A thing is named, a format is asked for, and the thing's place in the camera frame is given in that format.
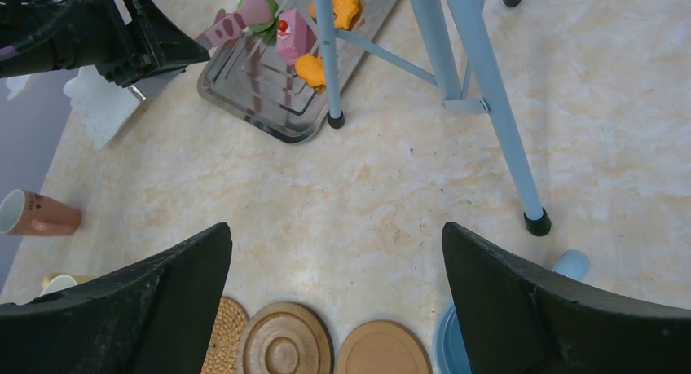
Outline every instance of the pink mug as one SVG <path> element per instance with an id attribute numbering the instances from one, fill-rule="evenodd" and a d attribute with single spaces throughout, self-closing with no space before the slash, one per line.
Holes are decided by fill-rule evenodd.
<path id="1" fill-rule="evenodd" d="M 0 234 L 72 235 L 81 211 L 48 196 L 16 189 L 0 203 Z"/>

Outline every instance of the orange toy food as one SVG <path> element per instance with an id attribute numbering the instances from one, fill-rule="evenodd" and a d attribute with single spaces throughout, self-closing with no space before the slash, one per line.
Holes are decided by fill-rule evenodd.
<path id="1" fill-rule="evenodd" d="M 295 71 L 297 75 L 307 82 L 309 87 L 318 92 L 326 87 L 326 77 L 323 73 L 323 63 L 320 58 L 312 54 L 304 54 L 295 61 Z"/>
<path id="2" fill-rule="evenodd" d="M 339 29 L 350 29 L 353 18 L 360 12 L 360 0 L 333 0 L 334 24 Z"/>
<path id="3" fill-rule="evenodd" d="M 310 8 L 307 10 L 307 12 L 310 13 L 312 20 L 317 20 L 317 7 L 315 6 L 314 2 L 310 3 Z"/>

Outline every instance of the wooden coaster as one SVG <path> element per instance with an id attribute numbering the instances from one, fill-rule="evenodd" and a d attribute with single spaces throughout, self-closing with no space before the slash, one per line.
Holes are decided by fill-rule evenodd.
<path id="1" fill-rule="evenodd" d="M 242 306 L 229 297 L 221 297 L 216 322 L 206 350 L 202 374 L 237 374 L 235 357 L 240 336 L 249 317 Z"/>
<path id="2" fill-rule="evenodd" d="M 343 342 L 337 374 L 432 374 L 417 337 L 403 326 L 373 321 L 357 327 Z"/>
<path id="3" fill-rule="evenodd" d="M 331 338 L 307 308 L 275 303 L 249 320 L 240 339 L 237 366 L 242 374 L 331 374 Z"/>

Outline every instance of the pink toy cake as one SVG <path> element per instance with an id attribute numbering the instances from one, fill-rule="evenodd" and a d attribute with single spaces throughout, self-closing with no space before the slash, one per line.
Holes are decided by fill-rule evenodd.
<path id="1" fill-rule="evenodd" d="M 292 9 L 281 13 L 276 32 L 276 53 L 289 66 L 300 56 L 310 53 L 316 36 L 299 11 Z"/>

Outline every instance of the metal tray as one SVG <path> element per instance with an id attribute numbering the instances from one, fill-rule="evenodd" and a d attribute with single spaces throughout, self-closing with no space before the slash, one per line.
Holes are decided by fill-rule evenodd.
<path id="1" fill-rule="evenodd" d="M 312 0 L 276 0 L 281 10 L 298 9 L 312 30 L 316 23 L 307 12 Z M 353 32 L 373 40 L 398 0 L 360 0 L 363 14 Z M 326 93 L 318 94 L 299 78 L 261 35 L 245 34 L 219 47 L 199 77 L 202 98 L 286 143 L 298 143 L 315 134 L 328 112 Z M 312 52 L 316 55 L 319 39 Z M 341 93 L 365 52 L 338 41 Z"/>

